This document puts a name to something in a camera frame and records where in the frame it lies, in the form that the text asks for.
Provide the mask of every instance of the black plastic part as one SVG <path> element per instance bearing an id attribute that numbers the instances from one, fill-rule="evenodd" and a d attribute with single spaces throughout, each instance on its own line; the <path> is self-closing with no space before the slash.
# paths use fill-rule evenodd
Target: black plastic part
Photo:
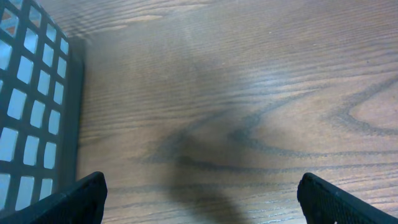
<path id="1" fill-rule="evenodd" d="M 29 13 L 32 7 L 42 15 L 40 27 L 35 26 L 29 20 Z M 17 194 L 22 176 L 32 176 L 35 178 L 31 204 L 39 201 L 42 179 L 49 178 L 53 180 L 52 193 L 58 192 L 60 189 L 75 182 L 79 115 L 84 72 L 83 56 L 81 55 L 84 49 L 74 49 L 73 40 L 70 40 L 62 32 L 59 26 L 51 20 L 50 16 L 35 1 L 23 0 L 22 7 L 18 9 L 8 0 L 0 0 L 0 16 L 5 9 L 15 14 L 19 18 L 19 23 L 14 37 L 0 29 L 0 39 L 12 47 L 8 68 L 6 70 L 0 69 L 0 80 L 3 81 L 0 92 L 0 134 L 3 128 L 11 128 L 18 131 L 18 137 L 13 160 L 11 162 L 0 161 L 0 173 L 11 175 L 6 204 L 4 209 L 0 210 L 0 218 L 15 212 Z M 46 36 L 47 24 L 50 24 L 57 31 L 53 42 Z M 38 35 L 35 54 L 24 47 L 26 30 L 28 28 Z M 60 50 L 61 39 L 69 43 L 67 54 Z M 42 60 L 45 44 L 53 48 L 53 62 L 51 67 Z M 16 75 L 21 56 L 25 56 L 34 63 L 32 78 L 29 84 L 20 81 Z M 64 58 L 67 62 L 65 78 L 57 74 L 59 57 Z M 37 91 L 41 70 L 50 75 L 49 92 L 47 95 L 43 95 Z M 61 105 L 53 100 L 55 82 L 61 83 L 64 87 L 63 103 Z M 27 94 L 20 120 L 7 115 L 13 89 L 18 89 Z M 41 128 L 30 125 L 30 114 L 35 100 L 45 104 Z M 59 130 L 56 135 L 48 131 L 51 110 L 56 110 L 60 113 Z M 37 149 L 37 161 L 34 166 L 28 166 L 23 163 L 25 142 L 28 135 L 36 136 L 40 139 Z M 47 142 L 53 142 L 57 145 L 54 169 L 44 168 L 44 152 Z"/>
<path id="2" fill-rule="evenodd" d="M 87 223 L 100 224 L 106 195 L 104 174 L 95 172 L 67 190 L 0 220 L 1 224 Z"/>
<path id="3" fill-rule="evenodd" d="M 300 181 L 297 199 L 308 224 L 398 223 L 398 219 L 311 173 Z"/>

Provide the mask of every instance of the gray plastic basket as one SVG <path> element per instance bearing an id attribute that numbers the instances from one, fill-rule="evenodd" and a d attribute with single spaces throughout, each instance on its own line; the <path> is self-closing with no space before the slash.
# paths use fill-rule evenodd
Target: gray plastic basket
<path id="1" fill-rule="evenodd" d="M 83 64 L 32 0 L 0 0 L 0 218 L 75 181 Z"/>

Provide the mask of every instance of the square hole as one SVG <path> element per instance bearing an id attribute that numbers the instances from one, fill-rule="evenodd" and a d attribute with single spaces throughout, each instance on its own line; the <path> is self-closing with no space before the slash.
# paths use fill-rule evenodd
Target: square hole
<path id="1" fill-rule="evenodd" d="M 57 73 L 60 75 L 62 78 L 65 78 L 65 72 L 67 71 L 67 61 L 65 61 L 63 58 L 58 59 L 58 68 L 57 68 Z"/>
<path id="2" fill-rule="evenodd" d="M 30 202 L 32 201 L 34 184 L 35 184 L 34 177 L 21 177 L 21 182 L 19 183 L 17 203 L 15 204 L 15 211 L 22 210 L 30 205 Z"/>
<path id="3" fill-rule="evenodd" d="M 55 36 L 57 35 L 57 31 L 55 30 L 55 28 L 53 26 L 51 26 L 50 24 L 47 24 L 47 32 L 45 33 L 45 35 L 47 35 L 47 37 L 54 42 L 55 41 Z"/>
<path id="4" fill-rule="evenodd" d="M 13 89 L 11 94 L 10 103 L 8 104 L 7 114 L 8 116 L 20 119 L 24 110 L 26 100 L 26 93 L 23 93 L 17 89 Z"/>
<path id="5" fill-rule="evenodd" d="M 21 9 L 22 7 L 22 0 L 10 0 L 10 2 L 17 7 L 17 9 Z"/>
<path id="6" fill-rule="evenodd" d="M 61 38 L 61 50 L 62 50 L 63 53 L 68 55 L 69 44 L 63 38 Z"/>
<path id="7" fill-rule="evenodd" d="M 55 82 L 54 102 L 61 105 L 62 97 L 63 97 L 63 85 L 60 84 L 59 82 Z"/>
<path id="8" fill-rule="evenodd" d="M 0 27 L 11 37 L 15 37 L 18 28 L 18 21 L 19 19 L 16 15 L 10 12 L 10 10 L 5 9 L 1 17 Z"/>
<path id="9" fill-rule="evenodd" d="M 33 24 L 35 24 L 35 26 L 40 27 L 40 22 L 42 21 L 42 15 L 33 6 L 30 7 L 29 19 L 30 21 L 32 21 Z"/>
<path id="10" fill-rule="evenodd" d="M 11 162 L 14 158 L 15 145 L 17 144 L 18 131 L 3 128 L 0 137 L 0 160 Z"/>
<path id="11" fill-rule="evenodd" d="M 41 70 L 40 71 L 40 77 L 39 77 L 39 84 L 37 85 L 37 90 L 43 95 L 46 95 L 49 93 L 49 86 L 50 86 L 50 75 Z"/>
<path id="12" fill-rule="evenodd" d="M 58 134 L 58 129 L 60 126 L 60 116 L 61 114 L 58 111 L 51 110 L 49 119 L 49 133 Z"/>
<path id="13" fill-rule="evenodd" d="M 21 61 L 19 62 L 19 68 L 17 73 L 17 78 L 26 83 L 30 83 L 30 78 L 32 77 L 33 70 L 33 62 L 24 56 L 21 57 Z"/>
<path id="14" fill-rule="evenodd" d="M 12 47 L 0 40 L 0 69 L 7 70 L 11 52 Z"/>
<path id="15" fill-rule="evenodd" d="M 0 211 L 6 206 L 8 188 L 10 186 L 11 175 L 0 174 Z"/>
<path id="16" fill-rule="evenodd" d="M 34 166 L 36 165 L 37 148 L 39 146 L 39 138 L 28 136 L 25 143 L 24 164 Z"/>
<path id="17" fill-rule="evenodd" d="M 43 62 L 49 67 L 52 66 L 53 56 L 54 56 L 54 50 L 47 44 L 44 44 Z"/>
<path id="18" fill-rule="evenodd" d="M 30 116 L 30 124 L 36 128 L 42 127 L 43 113 L 45 105 L 37 100 L 33 103 L 32 114 Z"/>
<path id="19" fill-rule="evenodd" d="M 52 179 L 43 179 L 42 188 L 40 190 L 40 199 L 50 196 L 52 193 Z"/>
<path id="20" fill-rule="evenodd" d="M 48 142 L 45 145 L 45 151 L 44 151 L 44 168 L 54 169 L 56 153 L 57 153 L 57 145 L 55 143 Z"/>
<path id="21" fill-rule="evenodd" d="M 31 29 L 26 29 L 26 36 L 24 46 L 33 54 L 36 53 L 37 47 L 37 34 L 35 34 Z"/>

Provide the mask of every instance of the wood grain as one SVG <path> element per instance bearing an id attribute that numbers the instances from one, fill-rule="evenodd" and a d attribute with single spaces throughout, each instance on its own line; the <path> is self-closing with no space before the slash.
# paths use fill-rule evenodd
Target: wood grain
<path id="1" fill-rule="evenodd" d="M 103 223 L 305 223 L 305 172 L 398 216 L 395 1 L 42 4 L 88 41 Z"/>

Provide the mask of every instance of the perforated bin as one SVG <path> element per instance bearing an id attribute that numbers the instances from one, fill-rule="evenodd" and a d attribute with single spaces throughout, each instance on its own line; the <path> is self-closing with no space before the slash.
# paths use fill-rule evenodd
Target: perforated bin
<path id="1" fill-rule="evenodd" d="M 83 63 L 32 0 L 0 0 L 0 218 L 75 181 Z"/>

